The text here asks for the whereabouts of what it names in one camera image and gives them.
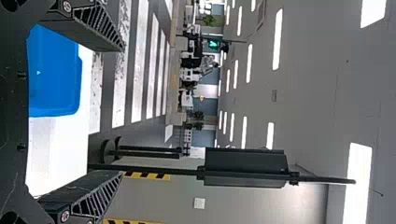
blue plastic container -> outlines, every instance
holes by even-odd
[[[58,117],[78,111],[82,60],[78,44],[36,25],[27,39],[29,116]]]

white ceiling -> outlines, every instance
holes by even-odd
[[[251,81],[246,83],[248,44],[233,44],[239,60],[238,87],[225,92],[223,66],[219,110],[235,113],[234,140],[218,133],[222,146],[240,147],[243,117],[248,117],[247,147],[266,145],[267,123],[275,127],[274,148],[285,149],[290,163],[317,175],[347,176],[351,142],[372,147],[373,168],[368,223],[394,223],[396,184],[396,8],[388,0],[384,20],[361,29],[361,0],[267,0],[262,28],[257,10],[236,1],[224,38],[253,44]],[[238,6],[242,35],[236,35]],[[284,8],[280,68],[272,70],[275,15]],[[271,101],[277,90],[277,102]],[[384,194],[380,197],[374,190]],[[331,187],[327,223],[342,223],[345,187]]]

screw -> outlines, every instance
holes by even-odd
[[[70,5],[70,3],[67,2],[67,1],[64,1],[64,10],[66,12],[71,12],[72,11],[72,5]]]
[[[25,72],[17,72],[17,77],[18,79],[25,80],[27,76]]]
[[[70,212],[69,211],[64,211],[62,213],[62,215],[61,215],[62,223],[65,223],[69,218],[70,218]]]
[[[20,144],[17,146],[17,150],[18,150],[19,152],[25,152],[25,151],[26,151],[26,148],[27,148],[27,146],[26,146],[25,144],[22,144],[22,143],[20,143]]]

black bar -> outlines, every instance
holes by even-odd
[[[108,152],[108,155],[114,156],[126,156],[126,157],[149,157],[149,158],[161,158],[161,159],[174,159],[179,160],[180,155],[177,153],[155,153],[155,152],[136,152],[136,151],[125,151],[125,150],[112,150]]]
[[[356,184],[355,180],[344,179],[338,177],[325,176],[306,176],[306,175],[291,175],[291,174],[254,174],[254,173],[236,173],[236,172],[222,172],[222,171],[206,171],[204,176],[218,176],[218,177],[234,177],[234,178],[253,178],[253,179],[269,179],[269,180],[286,180],[290,182],[309,182],[322,184]]]
[[[126,165],[107,165],[107,164],[88,164],[88,169],[93,170],[115,170],[124,172],[154,173],[166,175],[202,175],[203,172],[196,170],[157,168],[145,166],[126,166]]]
[[[169,148],[169,147],[130,147],[130,146],[119,146],[120,150],[132,150],[132,151],[149,151],[149,152],[172,152],[181,153],[181,147]]]
[[[126,166],[126,165],[107,165],[107,164],[88,164],[89,169],[94,170],[116,170],[125,172],[140,172],[140,173],[157,173],[168,175],[198,175],[198,176],[216,176],[216,177],[233,177],[233,178],[252,178],[252,179],[268,179],[268,180],[285,180],[291,182],[310,182],[322,184],[356,184],[355,180],[337,178],[337,177],[322,177],[322,176],[296,176],[292,174],[254,174],[254,173],[236,173],[236,172],[222,172],[222,171],[195,171],[185,169],[170,169],[170,168],[156,168],[156,167],[142,167],[142,166]]]

yellow black warning stripe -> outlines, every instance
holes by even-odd
[[[154,173],[139,173],[139,172],[126,172],[124,178],[132,179],[149,179],[149,180],[171,180],[170,175],[154,174]]]
[[[163,224],[161,222],[132,221],[118,218],[105,218],[103,224]]]

